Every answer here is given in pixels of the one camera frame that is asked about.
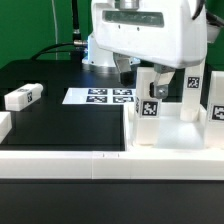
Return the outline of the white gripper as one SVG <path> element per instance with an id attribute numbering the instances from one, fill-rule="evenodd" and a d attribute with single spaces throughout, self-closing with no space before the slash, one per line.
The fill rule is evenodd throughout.
<path id="1" fill-rule="evenodd" d="M 134 83 L 129 56 L 156 63 L 150 96 L 165 99 L 174 68 L 198 65 L 206 57 L 205 0 L 137 2 L 136 9 L 125 10 L 116 0 L 92 0 L 95 39 L 100 48 L 115 52 L 113 59 L 123 86 Z"/>

